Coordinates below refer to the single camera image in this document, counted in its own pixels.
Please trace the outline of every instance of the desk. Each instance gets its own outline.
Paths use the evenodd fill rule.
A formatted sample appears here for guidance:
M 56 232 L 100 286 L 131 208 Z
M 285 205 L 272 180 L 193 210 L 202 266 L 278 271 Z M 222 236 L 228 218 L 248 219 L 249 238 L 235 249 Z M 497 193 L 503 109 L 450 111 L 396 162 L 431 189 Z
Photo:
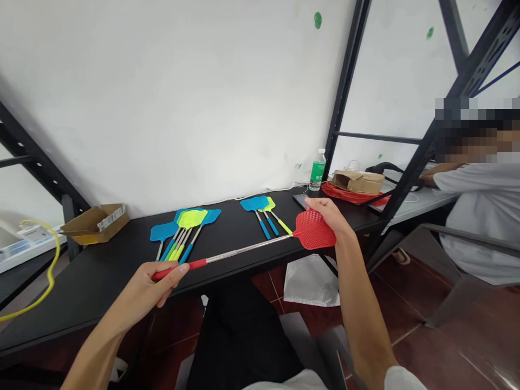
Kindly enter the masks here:
M 435 165 L 436 164 L 428 163 L 424 170 L 427 171 Z M 399 181 L 402 174 L 396 171 L 385 170 L 385 176 L 390 177 L 395 181 Z M 394 188 L 395 185 L 385 180 L 383 187 L 381 188 L 381 192 L 388 192 Z M 397 210 L 397 213 L 395 213 L 394 217 L 390 220 L 390 222 L 388 222 L 382 234 L 385 234 L 387 229 L 392 225 L 396 225 L 410 218 L 416 217 L 428 211 L 432 211 L 449 203 L 455 202 L 458 197 L 459 196 L 457 194 L 446 193 L 439 189 L 426 186 L 419 191 L 410 192 L 406 196 L 405 201 Z M 378 211 L 383 211 L 385 209 L 385 205 L 379 207 L 376 207 L 374 205 L 370 206 Z
M 292 196 L 304 190 L 305 187 L 297 187 L 265 194 L 276 203 L 274 212 L 292 230 L 296 216 L 303 211 Z M 321 191 L 307 194 L 326 197 Z M 355 231 L 364 234 L 380 227 L 378 217 L 368 210 L 342 200 L 333 201 Z M 221 209 L 222 214 L 215 223 L 204 227 L 188 262 L 265 240 L 255 214 L 244 211 L 239 202 L 226 201 L 205 208 Z M 108 243 L 83 250 L 59 274 L 54 289 L 42 303 L 0 333 L 0 356 L 99 322 L 136 269 L 155 259 L 159 243 L 150 241 L 152 226 L 171 222 L 174 216 L 175 212 L 168 212 L 133 219 Z M 170 299 L 184 294 L 200 295 L 232 278 L 250 277 L 310 253 L 298 239 L 291 239 L 209 264 L 189 272 Z

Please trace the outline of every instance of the white wall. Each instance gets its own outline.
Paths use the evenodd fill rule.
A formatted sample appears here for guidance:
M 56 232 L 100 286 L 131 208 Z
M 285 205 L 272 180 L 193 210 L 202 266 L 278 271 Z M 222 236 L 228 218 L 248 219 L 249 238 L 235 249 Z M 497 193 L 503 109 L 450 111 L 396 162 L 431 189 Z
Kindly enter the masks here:
M 0 145 L 0 160 L 12 158 Z M 51 226 L 63 224 L 61 205 L 21 165 L 0 169 L 0 248 L 18 240 L 15 234 L 24 219 Z
M 324 147 L 354 3 L 5 0 L 0 96 L 133 217 L 288 186 Z
M 470 50 L 499 3 L 457 2 Z M 427 40 L 430 27 L 434 34 Z M 520 34 L 516 34 L 484 84 L 519 60 Z M 445 97 L 456 77 L 438 0 L 373 0 L 340 131 L 422 138 L 434 117 L 435 98 Z M 516 98 L 519 91 L 517 68 L 479 98 Z M 414 145 L 339 137 L 331 172 L 353 159 L 362 169 L 383 161 L 406 166 L 416 149 Z

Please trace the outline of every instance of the smartphone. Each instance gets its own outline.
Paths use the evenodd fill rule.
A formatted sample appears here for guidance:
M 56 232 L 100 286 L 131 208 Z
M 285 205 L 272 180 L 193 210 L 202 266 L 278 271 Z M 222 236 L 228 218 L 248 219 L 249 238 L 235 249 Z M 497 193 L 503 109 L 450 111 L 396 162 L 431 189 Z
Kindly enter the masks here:
M 305 203 L 305 198 L 308 198 L 309 196 L 307 194 L 298 194 L 292 196 L 295 201 L 297 201 L 300 206 L 303 207 L 304 210 L 307 209 L 307 204 Z

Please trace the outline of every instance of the red fly swatter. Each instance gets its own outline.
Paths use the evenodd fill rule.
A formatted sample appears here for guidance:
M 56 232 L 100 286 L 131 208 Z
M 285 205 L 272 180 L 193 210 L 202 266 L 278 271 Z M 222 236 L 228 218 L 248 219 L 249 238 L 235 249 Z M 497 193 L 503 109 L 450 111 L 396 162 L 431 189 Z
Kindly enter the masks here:
M 260 248 L 262 246 L 271 245 L 275 242 L 282 241 L 291 237 L 300 239 L 301 244 L 305 249 L 313 250 L 318 248 L 326 248 L 328 246 L 334 246 L 336 243 L 336 236 L 331 228 L 325 223 L 323 216 L 315 210 L 304 211 L 296 217 L 296 230 L 288 236 L 282 236 L 270 241 L 261 242 L 258 244 L 246 246 L 245 248 L 232 250 L 230 252 L 223 253 L 208 257 L 205 259 L 197 260 L 190 263 L 190 269 L 200 268 L 209 263 L 213 263 L 218 260 L 222 260 L 227 257 L 231 257 L 243 252 L 250 251 L 251 249 Z M 153 281 L 159 281 L 168 275 L 173 269 L 167 269 L 158 272 L 152 276 Z

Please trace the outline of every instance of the black metal shelf frame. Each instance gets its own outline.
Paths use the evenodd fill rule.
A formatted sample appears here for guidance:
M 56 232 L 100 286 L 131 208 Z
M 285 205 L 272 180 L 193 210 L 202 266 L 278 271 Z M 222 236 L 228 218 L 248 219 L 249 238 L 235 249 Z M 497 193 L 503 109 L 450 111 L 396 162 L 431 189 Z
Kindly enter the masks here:
M 0 160 L 0 168 L 21 164 L 62 205 L 65 222 L 87 211 L 88 202 L 1 101 L 0 120 L 0 143 L 13 155 Z M 72 261 L 82 247 L 69 237 L 67 245 Z
M 409 193 L 413 182 L 419 177 L 428 160 L 434 156 L 436 122 L 435 119 L 432 120 L 422 139 L 346 133 L 340 131 L 370 4 L 371 0 L 356 1 L 334 111 L 327 137 L 325 152 L 327 163 L 324 175 L 325 177 L 329 175 L 338 137 L 356 137 L 418 145 L 417 150 L 396 187 L 383 196 L 377 197 L 377 199 L 380 199 L 390 196 L 388 203 L 380 214 L 381 220 L 389 222 Z M 439 0 L 439 5 L 458 73 L 446 98 L 470 98 L 479 91 L 479 88 L 484 83 L 489 72 L 517 32 L 520 26 L 520 2 L 516 0 L 502 0 L 471 53 L 469 53 L 467 48 L 467 42 L 455 0 Z M 370 203 L 371 202 L 366 202 L 361 206 L 367 206 Z M 370 235 L 365 250 L 365 259 L 367 261 L 377 249 L 382 232 L 383 228 Z

